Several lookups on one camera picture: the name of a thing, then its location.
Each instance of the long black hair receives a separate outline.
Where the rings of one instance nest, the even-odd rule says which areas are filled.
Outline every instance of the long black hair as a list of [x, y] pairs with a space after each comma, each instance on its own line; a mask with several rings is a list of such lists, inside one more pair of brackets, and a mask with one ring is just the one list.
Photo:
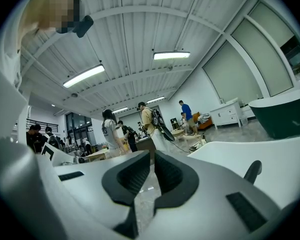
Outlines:
[[118, 124], [115, 114], [110, 109], [105, 109], [104, 111], [102, 111], [102, 116], [103, 116], [102, 128], [105, 127], [105, 121], [107, 119], [113, 120], [116, 125]]

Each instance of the white curved surface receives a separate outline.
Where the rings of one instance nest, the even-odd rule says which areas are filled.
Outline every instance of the white curved surface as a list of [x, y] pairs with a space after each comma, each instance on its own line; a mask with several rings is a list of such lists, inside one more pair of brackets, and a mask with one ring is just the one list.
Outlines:
[[260, 160], [262, 172], [256, 187], [280, 208], [300, 198], [300, 137], [265, 142], [213, 141], [188, 157], [226, 167], [241, 177]]
[[280, 104], [293, 102], [299, 99], [300, 99], [300, 89], [285, 94], [276, 95], [270, 98], [253, 100], [249, 102], [249, 106], [254, 108], [272, 107]]

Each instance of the bathtub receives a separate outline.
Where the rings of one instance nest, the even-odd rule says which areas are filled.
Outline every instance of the bathtub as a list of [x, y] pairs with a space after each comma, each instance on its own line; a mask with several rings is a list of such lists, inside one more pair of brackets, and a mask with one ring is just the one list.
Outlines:
[[257, 99], [249, 106], [270, 137], [283, 139], [300, 135], [300, 90]]

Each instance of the drawer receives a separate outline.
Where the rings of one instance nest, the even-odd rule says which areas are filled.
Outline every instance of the drawer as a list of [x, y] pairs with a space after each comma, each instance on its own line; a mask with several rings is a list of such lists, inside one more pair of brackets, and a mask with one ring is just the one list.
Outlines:
[[237, 123], [238, 122], [237, 116], [236, 115], [224, 115], [222, 117], [222, 122], [224, 124], [227, 124], [227, 123]]
[[222, 114], [223, 115], [235, 115], [236, 114], [236, 110], [235, 110], [234, 107], [229, 107], [228, 109], [222, 110]]

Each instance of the orange chair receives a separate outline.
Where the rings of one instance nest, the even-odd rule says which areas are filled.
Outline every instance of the orange chair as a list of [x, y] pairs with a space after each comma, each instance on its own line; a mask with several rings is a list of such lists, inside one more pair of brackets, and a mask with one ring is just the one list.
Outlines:
[[[200, 113], [199, 112], [195, 113], [192, 116], [193, 116], [193, 121], [196, 124], [198, 122], [198, 117], [200, 116]], [[208, 126], [211, 126], [212, 124], [213, 123], [212, 123], [211, 116], [210, 116], [208, 121], [206, 121], [202, 124], [199, 124], [198, 130], [204, 130], [205, 128], [207, 128]]]

